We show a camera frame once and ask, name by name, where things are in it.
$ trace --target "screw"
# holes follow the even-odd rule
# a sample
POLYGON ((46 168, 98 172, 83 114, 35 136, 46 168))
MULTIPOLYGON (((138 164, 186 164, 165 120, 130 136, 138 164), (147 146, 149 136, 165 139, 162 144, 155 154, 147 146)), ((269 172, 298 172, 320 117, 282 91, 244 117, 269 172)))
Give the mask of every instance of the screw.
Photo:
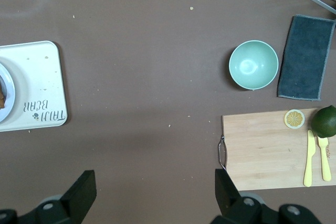
POLYGON ((7 217, 7 214, 4 212, 0 214, 0 220, 5 219, 7 217))
POLYGON ((244 204, 246 204, 248 206, 254 206, 254 201, 250 198, 245 198, 244 199, 244 204))
POLYGON ((288 206, 287 211, 289 211, 290 213, 292 213, 294 215, 299 215, 300 214, 300 210, 295 206, 288 206))
POLYGON ((54 206, 53 203, 47 203, 43 206, 43 210, 48 210, 48 209, 52 208, 53 206, 54 206))

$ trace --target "dark teal towel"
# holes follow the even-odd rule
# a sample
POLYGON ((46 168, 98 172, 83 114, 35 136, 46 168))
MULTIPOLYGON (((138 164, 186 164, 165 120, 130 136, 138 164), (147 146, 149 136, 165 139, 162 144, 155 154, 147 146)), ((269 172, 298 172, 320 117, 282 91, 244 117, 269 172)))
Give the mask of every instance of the dark teal towel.
POLYGON ((321 100, 324 70, 335 20, 296 15, 283 53, 278 96, 321 100))

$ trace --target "bowl rim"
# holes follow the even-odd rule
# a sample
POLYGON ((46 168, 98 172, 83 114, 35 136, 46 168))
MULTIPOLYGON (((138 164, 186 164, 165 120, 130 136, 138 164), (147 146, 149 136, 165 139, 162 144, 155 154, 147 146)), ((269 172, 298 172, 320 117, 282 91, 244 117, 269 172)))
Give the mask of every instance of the bowl rim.
POLYGON ((235 50, 233 50, 232 54, 230 55, 229 66, 228 66, 228 67, 229 67, 229 72, 230 72, 231 78, 235 81, 236 84, 238 84, 238 85, 241 86, 242 88, 244 88, 244 89, 248 89, 248 90, 262 89, 262 88, 266 87, 267 85, 269 85, 269 84, 274 80, 275 76, 277 76, 277 73, 278 73, 278 71, 279 71, 279 58, 278 58, 277 53, 275 52, 275 50, 273 49, 273 47, 271 47, 270 44, 268 44, 268 43, 266 43, 266 42, 264 42, 264 41, 261 41, 261 40, 248 40, 248 41, 245 41, 245 42, 241 43, 240 45, 238 45, 238 46, 235 48, 235 50), (268 46, 268 47, 273 51, 273 53, 274 53, 274 55, 275 55, 275 58, 276 58, 276 60, 277 60, 277 69, 276 69, 276 71, 275 71, 273 77, 271 78, 271 80, 270 80, 267 84, 263 85, 262 87, 257 87, 257 88, 254 88, 254 89, 252 89, 252 88, 248 88, 248 87, 245 87, 245 86, 239 84, 239 83, 235 80, 235 78, 233 77, 232 72, 231 72, 231 67, 230 67, 230 66, 231 66, 232 56, 234 55, 234 53, 236 52, 236 50, 237 50, 239 47, 241 47, 242 45, 247 44, 247 43, 250 43, 250 42, 259 42, 259 43, 261 43, 261 44, 265 44, 266 46, 268 46))

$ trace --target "white plate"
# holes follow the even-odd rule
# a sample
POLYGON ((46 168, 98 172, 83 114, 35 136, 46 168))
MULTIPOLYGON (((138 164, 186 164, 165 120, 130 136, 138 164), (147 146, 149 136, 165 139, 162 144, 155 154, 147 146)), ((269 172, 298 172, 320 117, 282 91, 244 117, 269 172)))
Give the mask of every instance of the white plate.
POLYGON ((0 122, 11 112, 15 101, 15 87, 12 77, 7 69, 0 64, 0 83, 5 97, 5 107, 0 109, 0 122))

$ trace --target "yellow utensil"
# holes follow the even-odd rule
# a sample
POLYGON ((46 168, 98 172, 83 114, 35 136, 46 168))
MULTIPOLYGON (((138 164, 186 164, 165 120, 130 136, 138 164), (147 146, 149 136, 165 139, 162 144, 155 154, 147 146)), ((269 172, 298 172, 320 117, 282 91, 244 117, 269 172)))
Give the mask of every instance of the yellow utensil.
POLYGON ((306 170, 305 176, 303 178, 303 184, 307 187, 310 187, 312 184, 312 168, 311 168, 311 160, 313 155, 315 154, 316 146, 315 146, 315 137, 311 130, 308 130, 308 148, 307 148, 307 162, 306 162, 306 170))
POLYGON ((331 173, 330 167, 328 163, 327 153, 326 153, 326 146, 328 145, 328 138, 320 138, 318 137, 319 146, 321 149, 321 161, 322 161, 322 177, 325 181, 331 180, 331 173))

